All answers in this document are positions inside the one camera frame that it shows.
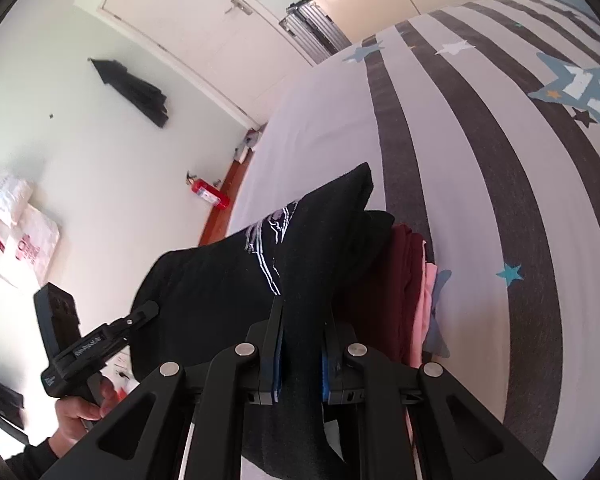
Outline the person's left hand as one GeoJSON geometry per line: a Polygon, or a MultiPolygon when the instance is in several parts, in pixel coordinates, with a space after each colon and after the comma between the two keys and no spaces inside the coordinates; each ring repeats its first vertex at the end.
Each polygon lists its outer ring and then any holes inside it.
{"type": "Polygon", "coordinates": [[[55,403],[58,428],[48,438],[53,453],[61,458],[86,434],[85,422],[97,422],[108,415],[118,404],[119,399],[114,384],[106,377],[100,380],[102,404],[96,405],[77,396],[59,399],[55,403]]]}

